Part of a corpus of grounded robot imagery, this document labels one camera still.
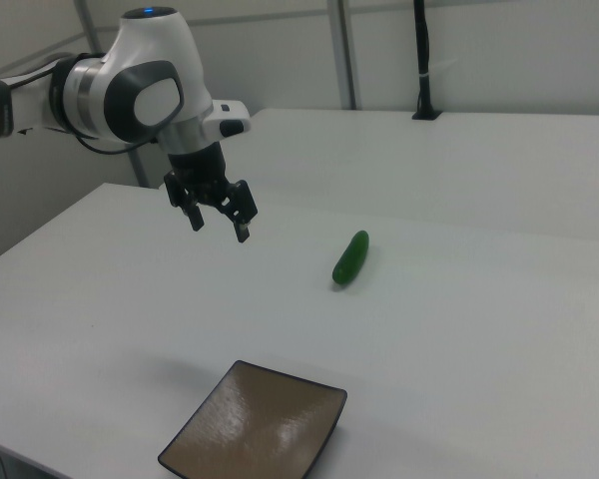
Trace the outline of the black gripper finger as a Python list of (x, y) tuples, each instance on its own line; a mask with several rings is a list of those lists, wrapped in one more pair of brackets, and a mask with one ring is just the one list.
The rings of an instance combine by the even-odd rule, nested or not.
[(180, 183), (174, 171), (164, 175), (164, 185), (172, 207), (181, 209), (192, 229), (199, 231), (205, 223), (195, 196)]
[(246, 181), (226, 184), (219, 211), (231, 220), (238, 242), (245, 242), (250, 237), (250, 223), (258, 214), (255, 199)]

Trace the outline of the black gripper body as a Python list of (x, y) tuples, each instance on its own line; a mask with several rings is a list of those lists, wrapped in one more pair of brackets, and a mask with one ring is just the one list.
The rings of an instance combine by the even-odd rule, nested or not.
[(219, 142), (190, 154), (168, 155), (172, 171), (180, 183), (192, 193), (197, 202), (219, 206), (224, 197), (226, 162)]

